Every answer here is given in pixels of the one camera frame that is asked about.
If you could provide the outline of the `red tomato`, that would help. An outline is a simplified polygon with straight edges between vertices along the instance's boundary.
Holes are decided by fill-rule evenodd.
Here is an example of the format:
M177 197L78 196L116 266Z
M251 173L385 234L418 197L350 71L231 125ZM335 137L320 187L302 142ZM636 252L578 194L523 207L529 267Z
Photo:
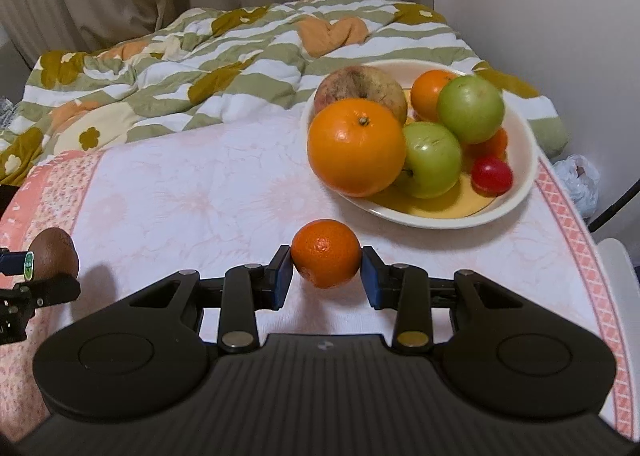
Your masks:
M513 172L509 165L498 157L478 157L471 170L471 182L477 192L499 196L512 188Z

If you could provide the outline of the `brown kiwi with sticker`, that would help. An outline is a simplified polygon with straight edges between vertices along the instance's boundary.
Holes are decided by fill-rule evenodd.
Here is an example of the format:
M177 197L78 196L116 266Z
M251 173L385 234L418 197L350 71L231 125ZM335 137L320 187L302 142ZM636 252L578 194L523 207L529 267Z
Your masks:
M77 277L79 258L73 239L62 228L46 228L29 245L34 254L32 280L48 280L58 274Z

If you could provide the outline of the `medium orange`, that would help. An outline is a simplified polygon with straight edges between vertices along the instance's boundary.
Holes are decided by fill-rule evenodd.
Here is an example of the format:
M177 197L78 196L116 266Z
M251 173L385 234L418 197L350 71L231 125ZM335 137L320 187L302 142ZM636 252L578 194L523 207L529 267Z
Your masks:
M311 170L331 190L369 197L396 181L407 147L402 124L385 106L345 98L314 116L308 128Z

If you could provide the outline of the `small mandarin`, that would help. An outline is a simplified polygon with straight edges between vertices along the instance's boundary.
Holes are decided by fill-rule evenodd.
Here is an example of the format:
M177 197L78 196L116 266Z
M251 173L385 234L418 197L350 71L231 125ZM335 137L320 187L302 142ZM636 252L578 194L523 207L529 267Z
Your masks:
M477 157L497 157L506 158L506 148L508 147L508 134L506 130L500 128L489 140L472 144L465 147L465 153L472 158Z
M297 272L316 288L329 289L350 282L361 263L356 234L337 220L315 220L294 236L291 257Z

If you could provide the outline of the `pink floral table cloth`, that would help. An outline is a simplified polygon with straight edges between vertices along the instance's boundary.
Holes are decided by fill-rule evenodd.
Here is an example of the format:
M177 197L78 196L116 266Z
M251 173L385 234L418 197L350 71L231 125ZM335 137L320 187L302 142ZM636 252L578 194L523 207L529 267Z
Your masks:
M81 294L39 311L27 339L2 348L2 433L21 439L47 415L32 357L48 335L180 270L216 277L267 262L317 219L347 224L387 263L435 277L470 268L605 338L618 369L603 417L638 436L639 380L613 280L548 160L502 219L460 231L408 228L318 181L295 112L67 153L32 170L2 218L2 246L23 250L45 228L62 228L78 252Z

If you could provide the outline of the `green striped floral blanket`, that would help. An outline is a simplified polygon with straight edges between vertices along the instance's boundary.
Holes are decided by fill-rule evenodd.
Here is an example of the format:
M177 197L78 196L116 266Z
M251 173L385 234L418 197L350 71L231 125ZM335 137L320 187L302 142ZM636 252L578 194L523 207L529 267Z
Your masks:
M551 101L492 68L429 6L396 0L300 0L232 11L192 8L111 49L43 53L1 132L1 179L70 150L226 124L303 107L335 69L420 60L477 74L503 92L549 156L568 136Z

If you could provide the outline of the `yellow red apple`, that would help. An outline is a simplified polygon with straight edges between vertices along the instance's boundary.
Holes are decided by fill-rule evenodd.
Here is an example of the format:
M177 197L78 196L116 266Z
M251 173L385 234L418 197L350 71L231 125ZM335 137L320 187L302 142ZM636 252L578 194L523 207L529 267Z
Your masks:
M312 114L345 98L362 98L385 106L404 124L408 117L408 103L404 89L387 72L372 66L347 66L331 72L318 86Z

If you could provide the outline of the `large orange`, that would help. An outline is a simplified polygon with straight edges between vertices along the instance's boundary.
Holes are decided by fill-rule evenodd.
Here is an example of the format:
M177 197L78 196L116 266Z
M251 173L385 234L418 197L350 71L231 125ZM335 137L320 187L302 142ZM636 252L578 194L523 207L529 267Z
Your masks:
M437 121L437 102L440 91L457 74L442 69L432 69L416 78L410 90L410 102L416 118Z

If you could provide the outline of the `green apple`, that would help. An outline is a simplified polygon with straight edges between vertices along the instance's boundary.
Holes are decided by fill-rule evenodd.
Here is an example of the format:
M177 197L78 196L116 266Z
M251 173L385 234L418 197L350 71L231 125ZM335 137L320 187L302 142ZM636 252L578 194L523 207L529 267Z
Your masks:
M489 81L459 76L440 90L436 105L439 121L465 144L480 144L500 129L506 105Z
M421 199L439 197L451 190L462 170L463 154L457 138L434 122L416 121L402 130L406 160L394 185Z

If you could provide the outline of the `white plastic bag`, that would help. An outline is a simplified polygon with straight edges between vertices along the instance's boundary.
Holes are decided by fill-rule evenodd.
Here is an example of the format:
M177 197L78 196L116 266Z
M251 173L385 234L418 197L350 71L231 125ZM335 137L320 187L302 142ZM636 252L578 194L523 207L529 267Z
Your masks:
M600 173L582 155L570 155L553 164L553 169L585 221L597 211Z

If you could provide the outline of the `cream bowl with cartoon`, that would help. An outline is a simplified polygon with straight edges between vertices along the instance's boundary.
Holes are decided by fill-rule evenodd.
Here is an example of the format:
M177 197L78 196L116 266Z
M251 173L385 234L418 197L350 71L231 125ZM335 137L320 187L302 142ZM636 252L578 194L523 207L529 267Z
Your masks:
M472 189L471 177L463 173L458 185L439 198L412 198L390 187L370 198L349 197L347 201L381 219L427 230L464 230L503 218L532 190L539 157L530 125L511 105L506 105L503 127L509 137L506 160L514 174L514 185L506 194L482 196Z

